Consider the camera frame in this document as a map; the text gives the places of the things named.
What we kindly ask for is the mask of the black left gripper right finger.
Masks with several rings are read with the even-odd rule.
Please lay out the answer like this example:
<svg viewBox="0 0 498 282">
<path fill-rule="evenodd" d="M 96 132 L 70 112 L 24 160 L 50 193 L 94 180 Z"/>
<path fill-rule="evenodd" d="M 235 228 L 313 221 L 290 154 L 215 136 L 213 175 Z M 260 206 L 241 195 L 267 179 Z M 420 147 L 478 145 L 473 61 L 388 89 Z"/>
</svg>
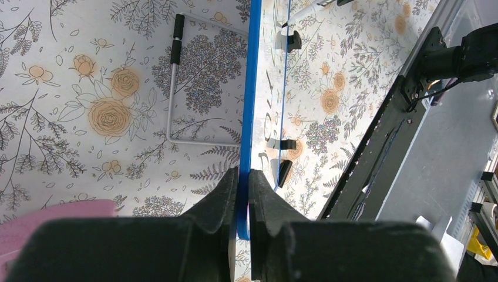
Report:
<svg viewBox="0 0 498 282">
<path fill-rule="evenodd" d="M 454 281 L 435 238 L 402 222 L 312 221 L 248 176 L 251 275 L 258 281 Z"/>
</svg>

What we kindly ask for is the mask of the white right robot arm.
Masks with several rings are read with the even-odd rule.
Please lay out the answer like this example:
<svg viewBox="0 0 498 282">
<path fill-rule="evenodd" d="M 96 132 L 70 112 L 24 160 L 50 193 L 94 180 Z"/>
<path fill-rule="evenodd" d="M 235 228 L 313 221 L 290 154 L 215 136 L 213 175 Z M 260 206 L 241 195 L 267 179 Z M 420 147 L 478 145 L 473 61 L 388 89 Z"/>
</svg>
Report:
<svg viewBox="0 0 498 282">
<path fill-rule="evenodd" d="M 470 32 L 459 46 L 429 52 L 420 74 L 428 80 L 456 78 L 462 83 L 492 78 L 497 74 L 497 24 Z"/>
</svg>

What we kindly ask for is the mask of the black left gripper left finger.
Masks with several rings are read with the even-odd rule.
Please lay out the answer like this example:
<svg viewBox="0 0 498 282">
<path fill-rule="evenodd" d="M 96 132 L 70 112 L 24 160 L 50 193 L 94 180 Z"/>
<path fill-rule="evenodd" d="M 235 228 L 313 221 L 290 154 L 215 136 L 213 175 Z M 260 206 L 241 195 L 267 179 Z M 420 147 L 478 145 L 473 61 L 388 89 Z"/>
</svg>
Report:
<svg viewBox="0 0 498 282">
<path fill-rule="evenodd" d="M 178 217 L 85 220 L 43 232 L 7 281 L 233 281 L 238 170 Z"/>
</svg>

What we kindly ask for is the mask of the silver black marker pen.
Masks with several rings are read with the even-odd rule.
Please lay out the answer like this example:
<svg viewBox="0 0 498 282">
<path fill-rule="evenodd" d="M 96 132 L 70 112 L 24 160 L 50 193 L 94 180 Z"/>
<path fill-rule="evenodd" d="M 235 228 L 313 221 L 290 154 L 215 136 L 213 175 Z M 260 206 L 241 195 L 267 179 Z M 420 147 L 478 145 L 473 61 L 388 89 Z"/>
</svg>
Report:
<svg viewBox="0 0 498 282">
<path fill-rule="evenodd" d="M 295 14 L 293 14 L 288 21 L 286 21 L 283 25 L 282 28 L 287 27 L 288 25 L 293 25 L 296 22 L 306 18 L 307 16 L 310 16 L 311 14 L 316 13 L 316 11 L 319 11 L 321 8 L 326 7 L 327 5 L 335 2 L 335 0 L 316 0 L 306 6 L 305 8 L 302 8 Z"/>
</svg>

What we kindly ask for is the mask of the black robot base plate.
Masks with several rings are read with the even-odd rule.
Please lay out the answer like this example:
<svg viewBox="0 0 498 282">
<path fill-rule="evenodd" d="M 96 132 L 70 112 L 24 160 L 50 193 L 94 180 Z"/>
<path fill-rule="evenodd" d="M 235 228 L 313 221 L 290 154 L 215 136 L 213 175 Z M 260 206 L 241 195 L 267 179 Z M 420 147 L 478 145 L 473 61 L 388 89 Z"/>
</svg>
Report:
<svg viewBox="0 0 498 282">
<path fill-rule="evenodd" d="M 426 112 L 419 104 L 407 107 L 429 82 L 417 69 L 431 51 L 446 47 L 439 27 L 424 31 L 409 59 L 382 102 L 346 171 L 318 216 L 320 220 L 376 220 Z"/>
</svg>

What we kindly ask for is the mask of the blue framed whiteboard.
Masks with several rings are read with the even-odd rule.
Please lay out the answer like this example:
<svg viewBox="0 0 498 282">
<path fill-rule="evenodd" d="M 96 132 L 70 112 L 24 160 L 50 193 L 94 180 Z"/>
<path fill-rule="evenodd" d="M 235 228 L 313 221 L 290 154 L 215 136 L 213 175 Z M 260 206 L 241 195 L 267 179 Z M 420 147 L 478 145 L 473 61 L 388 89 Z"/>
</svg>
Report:
<svg viewBox="0 0 498 282">
<path fill-rule="evenodd" d="M 287 29 L 291 1 L 251 1 L 244 113 L 240 151 L 240 202 L 237 232 L 250 239 L 248 177 L 260 170 L 278 188 L 282 151 L 283 98 L 287 63 Z"/>
</svg>

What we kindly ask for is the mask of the black marker cap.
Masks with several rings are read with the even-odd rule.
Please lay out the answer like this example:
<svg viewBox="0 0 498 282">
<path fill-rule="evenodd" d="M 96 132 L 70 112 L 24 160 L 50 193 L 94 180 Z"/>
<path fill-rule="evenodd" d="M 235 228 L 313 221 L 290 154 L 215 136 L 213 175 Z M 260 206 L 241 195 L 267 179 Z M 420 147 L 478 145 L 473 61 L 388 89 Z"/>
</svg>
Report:
<svg viewBox="0 0 498 282">
<path fill-rule="evenodd" d="M 293 162 L 291 160 L 283 160 L 279 166 L 278 187 L 282 188 L 287 181 L 291 171 Z"/>
</svg>

